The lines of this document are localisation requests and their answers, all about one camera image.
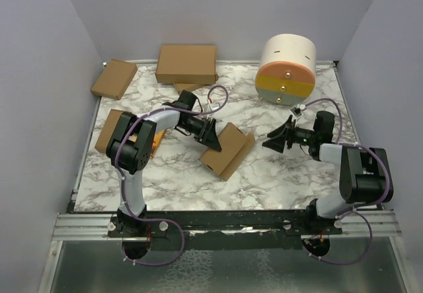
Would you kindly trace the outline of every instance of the floor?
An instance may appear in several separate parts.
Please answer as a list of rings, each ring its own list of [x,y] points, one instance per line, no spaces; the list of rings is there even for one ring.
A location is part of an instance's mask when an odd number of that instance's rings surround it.
[[[75,212],[117,209],[120,203],[118,176],[110,160],[94,146],[110,109],[138,114],[178,98],[172,85],[157,84],[155,68],[155,65],[140,65],[120,101],[101,99]],[[298,147],[282,155],[261,146],[267,133],[282,125],[290,112],[287,107],[260,100],[254,88],[257,69],[257,65],[217,67],[217,83],[227,87],[230,94],[227,106],[214,116],[219,120],[217,132],[232,122],[244,133],[253,133],[256,143],[246,159],[228,181],[222,181],[198,161],[204,146],[192,137],[168,131],[143,173],[143,193],[150,210],[296,209],[338,188],[339,169],[334,165],[313,161]],[[194,92],[202,103],[206,101],[208,88]],[[316,87],[307,101],[322,97],[336,100],[341,107],[344,118],[341,142],[355,142],[333,63],[317,66]],[[223,93],[216,91],[213,99],[223,100]],[[336,114],[330,103],[315,104],[301,119],[302,127],[311,128],[319,110]]]

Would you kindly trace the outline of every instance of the white cylinder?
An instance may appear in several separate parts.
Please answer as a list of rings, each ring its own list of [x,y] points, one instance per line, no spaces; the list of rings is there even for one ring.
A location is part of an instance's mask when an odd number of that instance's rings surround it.
[[[316,47],[308,38],[280,34],[267,41],[258,73],[256,90],[267,101],[296,105],[306,99],[316,81]]]

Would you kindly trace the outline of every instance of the marble table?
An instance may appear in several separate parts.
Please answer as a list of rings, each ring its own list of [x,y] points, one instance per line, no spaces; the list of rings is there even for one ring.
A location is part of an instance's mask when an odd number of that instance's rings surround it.
[[[120,203],[119,181],[110,160],[94,149],[110,109],[135,114],[160,107],[178,98],[172,85],[157,84],[155,65],[140,65],[120,101],[101,98],[86,162],[83,168],[75,212],[115,211]],[[143,172],[143,193],[149,210],[269,210],[304,208],[308,203],[338,188],[339,168],[313,161],[298,147],[276,153],[262,147],[267,133],[282,125],[289,108],[260,100],[254,88],[257,65],[219,65],[218,84],[227,87],[227,106],[214,117],[219,132],[232,122],[244,133],[252,132],[256,144],[228,181],[221,180],[198,158],[206,147],[177,131],[168,130],[155,156]],[[209,87],[194,93],[206,102]],[[317,83],[306,101],[329,97],[342,110],[344,131],[341,142],[355,142],[353,127],[336,79],[333,63],[317,66]],[[217,90],[213,100],[222,101]],[[305,111],[300,125],[311,128],[315,113],[328,110],[330,103],[317,103]]]

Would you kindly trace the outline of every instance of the brown box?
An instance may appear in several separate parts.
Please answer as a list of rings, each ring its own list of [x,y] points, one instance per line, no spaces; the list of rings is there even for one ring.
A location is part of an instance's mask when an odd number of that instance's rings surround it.
[[[182,92],[182,90],[194,91],[204,86],[208,86],[208,85],[199,85],[196,83],[174,83],[173,84],[173,87],[178,91],[179,95]]]
[[[91,88],[91,92],[98,96],[120,100],[136,73],[136,64],[110,60]]]
[[[196,83],[217,81],[216,46],[162,45],[157,63],[158,83]]]
[[[104,123],[103,129],[101,129],[100,136],[98,137],[97,143],[95,144],[95,149],[100,153],[106,153],[108,142],[113,135],[113,131],[116,127],[116,124],[119,121],[120,115],[124,111],[121,110],[110,110],[106,122]]]
[[[253,134],[243,134],[232,123],[224,127],[218,138],[221,152],[207,149],[200,161],[227,181],[252,149],[255,139]]]

